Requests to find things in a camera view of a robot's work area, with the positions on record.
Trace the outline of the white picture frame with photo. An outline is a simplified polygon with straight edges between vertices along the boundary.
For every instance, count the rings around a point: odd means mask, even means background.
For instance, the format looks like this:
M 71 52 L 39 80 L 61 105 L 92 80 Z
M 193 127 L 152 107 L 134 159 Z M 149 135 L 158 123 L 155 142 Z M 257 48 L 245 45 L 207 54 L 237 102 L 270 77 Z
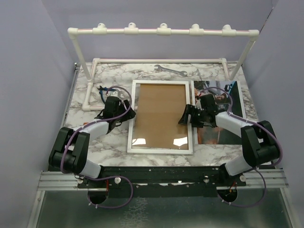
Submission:
M 139 90 L 138 86 L 140 84 L 174 84 L 174 85 L 186 85 L 186 100 L 187 104 L 190 104 L 190 85 L 188 81 L 160 81 L 160 80 L 134 80 L 132 84 L 132 108 L 137 111 L 137 101 Z M 133 138 L 133 127 L 135 123 L 135 118 L 133 118 L 129 122 L 129 129 L 128 129 L 128 143 L 127 143 L 127 151 L 128 153 L 152 153 L 152 154 L 178 154 L 178 155 L 190 155 L 193 154 L 193 139 L 192 139 L 192 127 L 188 123 L 186 126 L 188 127 L 188 142 L 189 142 L 189 149 L 188 150 L 170 150 L 170 149 L 134 149 L 132 147 L 132 138 Z

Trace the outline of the brown frame backing board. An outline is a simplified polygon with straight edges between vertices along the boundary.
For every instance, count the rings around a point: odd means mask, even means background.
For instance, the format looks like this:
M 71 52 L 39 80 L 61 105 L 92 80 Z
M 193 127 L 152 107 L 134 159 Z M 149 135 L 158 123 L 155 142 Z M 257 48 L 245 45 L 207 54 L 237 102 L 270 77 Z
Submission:
M 140 84 L 132 147 L 188 150 L 188 127 L 179 124 L 185 106 L 186 85 Z

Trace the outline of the printed photo with mat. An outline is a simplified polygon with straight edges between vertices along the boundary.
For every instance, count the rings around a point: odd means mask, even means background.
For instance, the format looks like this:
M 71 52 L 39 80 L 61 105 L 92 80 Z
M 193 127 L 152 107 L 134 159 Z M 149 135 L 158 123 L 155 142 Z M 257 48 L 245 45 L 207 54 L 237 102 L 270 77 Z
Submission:
M 246 117 L 238 81 L 194 80 L 191 82 L 191 92 L 194 105 L 196 95 L 212 94 L 218 109 L 227 110 L 232 100 L 232 113 L 243 118 Z M 240 145 L 241 138 L 223 128 L 204 126 L 194 128 L 194 142 L 195 144 Z

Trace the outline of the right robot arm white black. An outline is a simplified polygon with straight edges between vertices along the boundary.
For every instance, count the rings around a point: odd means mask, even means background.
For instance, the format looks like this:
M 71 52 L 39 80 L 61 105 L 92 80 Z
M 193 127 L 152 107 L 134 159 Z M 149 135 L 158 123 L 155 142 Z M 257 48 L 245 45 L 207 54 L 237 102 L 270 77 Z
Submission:
M 250 171 L 264 163 L 283 158 L 283 149 L 268 121 L 254 122 L 232 113 L 230 97 L 228 109 L 219 109 L 213 95 L 199 96 L 200 105 L 187 104 L 179 124 L 191 124 L 195 128 L 220 127 L 241 138 L 242 154 L 223 165 L 218 174 L 219 182 L 228 186 L 235 176 Z

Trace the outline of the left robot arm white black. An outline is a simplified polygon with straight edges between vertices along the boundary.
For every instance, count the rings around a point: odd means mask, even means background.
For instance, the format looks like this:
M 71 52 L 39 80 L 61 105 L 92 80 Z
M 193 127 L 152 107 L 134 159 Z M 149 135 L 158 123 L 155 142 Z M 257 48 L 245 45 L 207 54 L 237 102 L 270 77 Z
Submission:
M 88 177 L 92 186 L 98 188 L 104 184 L 102 166 L 88 160 L 88 147 L 92 140 L 110 133 L 121 123 L 131 120 L 136 113 L 127 99 L 117 96 L 106 99 L 104 109 L 95 119 L 78 128 L 62 127 L 51 150 L 49 167 L 62 173 L 73 173 Z

